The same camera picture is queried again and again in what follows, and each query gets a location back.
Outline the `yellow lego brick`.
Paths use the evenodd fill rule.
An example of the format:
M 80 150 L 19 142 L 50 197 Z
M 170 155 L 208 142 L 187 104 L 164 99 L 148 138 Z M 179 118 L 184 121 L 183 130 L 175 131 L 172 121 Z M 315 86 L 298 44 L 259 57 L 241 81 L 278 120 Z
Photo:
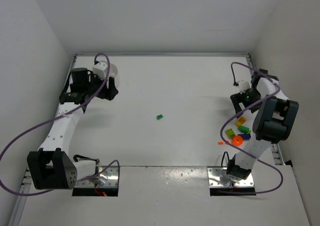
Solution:
M 235 125 L 237 127 L 242 126 L 246 121 L 247 121 L 247 119 L 245 117 L 241 116 L 236 120 Z

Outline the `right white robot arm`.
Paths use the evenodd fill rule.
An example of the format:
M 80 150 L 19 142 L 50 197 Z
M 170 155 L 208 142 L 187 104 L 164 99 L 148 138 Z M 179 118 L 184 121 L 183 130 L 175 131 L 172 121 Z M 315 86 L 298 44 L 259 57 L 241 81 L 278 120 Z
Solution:
M 252 125 L 252 136 L 243 150 L 236 153 L 227 164 L 226 174 L 234 182 L 245 180 L 252 172 L 257 159 L 271 145 L 285 141 L 295 122 L 299 103 L 290 100 L 279 87 L 279 79 L 269 75 L 265 69 L 254 72 L 251 82 L 236 82 L 239 93 L 230 96 L 237 114 L 242 115 L 241 106 L 257 112 Z

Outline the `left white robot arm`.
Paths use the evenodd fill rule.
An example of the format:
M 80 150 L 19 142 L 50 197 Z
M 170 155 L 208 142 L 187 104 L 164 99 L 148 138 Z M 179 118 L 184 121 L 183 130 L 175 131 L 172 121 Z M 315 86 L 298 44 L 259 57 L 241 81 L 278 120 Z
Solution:
M 27 164 L 34 187 L 38 190 L 73 189 L 82 179 L 98 173 L 99 159 L 69 155 L 70 144 L 80 118 L 86 112 L 87 100 L 111 101 L 119 93 L 118 69 L 99 62 L 91 70 L 80 67 L 70 71 L 59 96 L 58 119 L 38 150 L 29 152 Z

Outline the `small green lego piece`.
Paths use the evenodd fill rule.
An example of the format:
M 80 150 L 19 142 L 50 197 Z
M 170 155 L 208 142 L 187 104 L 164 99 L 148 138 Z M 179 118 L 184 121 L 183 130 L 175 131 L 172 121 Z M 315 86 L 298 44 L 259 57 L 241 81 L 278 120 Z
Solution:
M 157 119 L 157 120 L 160 120 L 160 119 L 162 119 L 163 117 L 164 117 L 164 116 L 163 116 L 162 114 L 160 114 L 160 115 L 157 115 L 157 116 L 156 116 L 156 119 Z

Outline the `lime green lego brick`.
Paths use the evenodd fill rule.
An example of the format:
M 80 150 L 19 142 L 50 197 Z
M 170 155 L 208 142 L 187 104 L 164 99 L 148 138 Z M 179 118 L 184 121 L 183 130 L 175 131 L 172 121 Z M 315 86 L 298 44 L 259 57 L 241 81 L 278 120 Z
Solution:
M 233 139 L 234 137 L 236 137 L 236 134 L 232 128 L 227 129 L 225 133 L 229 139 Z

